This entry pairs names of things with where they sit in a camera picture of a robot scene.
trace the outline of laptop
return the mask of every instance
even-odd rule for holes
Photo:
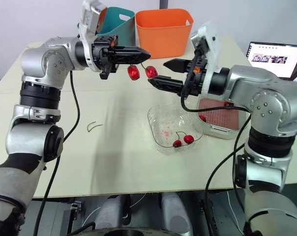
[[[247,58],[253,67],[266,69],[281,79],[291,80],[297,64],[297,45],[250,42]]]

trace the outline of white tabletop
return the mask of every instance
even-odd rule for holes
[[[191,59],[193,49],[188,44],[181,57]],[[162,66],[169,59],[152,59],[159,74],[174,79],[184,78]],[[13,106],[19,101],[22,71],[19,58],[0,82],[0,163],[6,158],[5,137]],[[222,37],[220,66],[249,65],[235,41]],[[116,74],[104,81],[89,69],[75,71],[74,85],[81,108],[77,129],[64,144],[61,161],[50,197],[99,194],[179,191],[204,189],[215,166],[233,150],[234,140],[204,135],[198,146],[172,155],[156,150],[147,120],[150,107],[177,101],[174,94],[156,90],[138,66],[141,78],[129,79],[127,66],[121,65]],[[57,124],[67,133],[76,120],[76,107],[69,79],[61,93],[61,121]],[[87,125],[97,121],[103,126],[87,132]],[[248,137],[246,129],[239,141]],[[292,147],[293,159],[287,183],[297,182],[297,138]],[[35,197],[42,197],[48,185],[55,161],[47,163],[40,177]],[[211,188],[232,187],[232,163],[229,160],[214,176]]]

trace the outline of red cherry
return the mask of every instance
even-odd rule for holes
[[[180,140],[175,140],[174,142],[173,142],[173,147],[174,148],[178,148],[178,147],[180,147],[181,146],[181,141]]]
[[[234,103],[233,102],[224,102],[224,107],[233,107]]]
[[[147,68],[145,68],[145,73],[147,74],[148,78],[153,78],[157,76],[157,71],[154,66],[149,65]]]
[[[203,115],[199,115],[199,118],[202,120],[202,121],[204,121],[204,122],[206,122],[207,121],[207,119],[205,118],[205,116],[203,116]]]
[[[192,135],[186,135],[183,137],[183,140],[187,143],[187,144],[191,144],[194,141],[194,138]]]
[[[128,74],[129,74],[131,80],[137,80],[140,77],[140,72],[139,72],[137,66],[135,66],[135,65],[130,65],[128,67]]]

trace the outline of wire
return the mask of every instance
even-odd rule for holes
[[[232,153],[230,153],[224,160],[222,160],[216,167],[215,169],[213,170],[213,172],[211,173],[210,177],[208,178],[208,182],[207,182],[207,185],[206,185],[206,189],[205,189],[205,194],[204,194],[204,202],[205,202],[205,208],[206,208],[206,218],[207,218],[207,221],[209,222],[214,234],[216,236],[218,236],[218,232],[213,224],[213,221],[211,220],[211,218],[209,217],[208,213],[209,213],[209,203],[208,203],[208,187],[209,187],[209,184],[211,183],[211,180],[213,178],[213,176],[215,175],[216,171],[229,159],[231,158],[234,153],[238,152],[239,150],[241,150],[243,147],[245,146],[245,144],[242,144],[240,147],[238,147],[235,151],[233,151]]]
[[[232,211],[232,213],[233,213],[233,215],[234,215],[234,218],[235,218],[235,220],[236,220],[237,228],[238,228],[239,232],[243,235],[243,232],[241,231],[241,229],[240,229],[240,227],[239,227],[239,223],[238,223],[237,217],[236,217],[236,215],[235,215],[235,212],[234,212],[234,210],[233,210],[233,208],[232,208],[231,200],[230,200],[230,198],[229,198],[229,193],[228,193],[228,191],[226,191],[226,192],[227,192],[228,204],[229,204],[229,207],[231,208],[231,211]]]
[[[242,134],[242,132],[244,131],[245,127],[247,126],[247,124],[249,123],[251,119],[251,114],[250,116],[248,117],[248,119],[246,120],[246,122],[243,124],[243,126],[241,127],[237,137],[236,137],[236,140],[235,140],[235,144],[234,144],[234,151],[236,150],[237,148],[237,144],[238,144],[238,141],[239,141],[239,138]],[[233,188],[234,188],[234,191],[235,191],[235,195],[236,195],[236,198],[237,198],[237,201],[242,209],[243,212],[245,212],[244,210],[244,207],[243,207],[243,204],[240,200],[240,196],[239,196],[239,193],[237,192],[237,188],[236,188],[236,183],[235,183],[235,179],[234,179],[234,174],[235,174],[235,164],[236,164],[236,153],[234,153],[233,155],[233,170],[232,170],[232,178],[233,178]]]
[[[133,205],[130,206],[130,208],[134,207],[136,204],[138,204],[144,197],[145,197],[146,193]]]
[[[80,105],[78,102],[78,98],[76,97],[76,93],[75,93],[75,89],[74,89],[74,85],[73,85],[73,74],[72,74],[72,70],[70,71],[70,82],[71,82],[71,88],[72,88],[72,93],[73,93],[73,97],[74,97],[74,101],[75,101],[75,105],[76,105],[76,109],[78,111],[78,115],[76,118],[76,122],[74,124],[74,126],[72,127],[72,129],[69,131],[69,133],[65,136],[64,138],[64,142],[65,140],[68,139],[68,137],[72,134],[72,132],[75,130],[75,128],[78,126],[79,121],[80,121],[80,117],[81,117],[81,112],[80,112]]]
[[[90,217],[95,211],[97,211],[97,210],[99,210],[99,209],[101,209],[101,206],[98,207],[98,208],[96,208],[95,210],[93,210],[93,211],[89,214],[89,216],[85,219],[84,223],[82,224],[82,227],[85,225],[85,223],[87,222],[87,220],[89,219],[89,217]]]
[[[73,232],[69,233],[69,234],[66,235],[66,236],[77,235],[77,234],[79,234],[80,232],[86,230],[86,229],[87,229],[88,227],[90,227],[90,226],[91,226],[91,230],[94,230],[95,227],[96,227],[95,222],[89,222],[89,223],[86,224],[85,226],[82,226],[82,227],[78,228],[76,231],[73,231]]]
[[[77,111],[78,111],[78,115],[77,115],[77,119],[76,119],[76,122],[75,122],[74,126],[69,131],[69,133],[65,136],[63,142],[65,142],[68,139],[68,137],[72,134],[72,132],[75,130],[75,128],[77,127],[77,125],[78,125],[78,123],[80,121],[80,115],[81,115],[79,102],[78,102],[78,99],[76,97],[75,89],[74,89],[74,85],[73,85],[72,71],[70,71],[70,82],[71,82],[71,88],[72,88],[72,92],[73,92],[73,96],[74,96],[74,100],[75,100],[75,105],[76,105],[76,108],[77,108]],[[33,231],[33,236],[37,236],[37,234],[38,234],[39,223],[40,223],[40,219],[41,219],[41,216],[42,216],[42,212],[44,211],[44,207],[45,207],[48,195],[49,195],[49,191],[51,189],[51,185],[52,185],[52,183],[53,183],[53,181],[55,179],[55,176],[56,176],[56,173],[57,173],[57,170],[58,170],[58,166],[59,166],[59,162],[60,162],[60,158],[61,158],[61,156],[57,157],[57,161],[56,161],[56,164],[55,164],[54,171],[53,171],[53,173],[51,175],[51,178],[50,178],[50,181],[48,183],[44,198],[42,199],[40,209],[39,209],[39,212],[38,212],[38,215],[37,215],[37,218],[36,218],[36,223],[35,223],[35,228],[34,228],[34,231]]]
[[[204,109],[189,109],[186,107],[186,105],[184,103],[184,96],[181,96],[180,101],[181,101],[182,108],[187,112],[208,112],[208,111],[214,111],[214,110],[239,110],[239,111],[249,112],[244,107],[228,107],[228,106],[226,106],[226,107],[209,107],[209,108],[204,108]]]

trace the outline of clear plastic container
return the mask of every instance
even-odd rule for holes
[[[199,100],[198,109],[222,106],[224,101],[204,98]],[[202,121],[199,115],[203,115],[207,121]],[[222,139],[234,139],[246,122],[247,113],[239,110],[214,110],[195,113],[193,119],[194,123],[198,124],[195,126],[196,129],[202,130],[205,134]]]
[[[191,149],[198,145],[203,135],[202,127],[196,129],[196,120],[192,113],[184,111],[178,104],[159,105],[148,111],[148,122],[153,135],[156,149],[164,154]],[[185,135],[192,135],[194,142],[187,144]],[[173,147],[175,140],[180,140],[182,146]]]

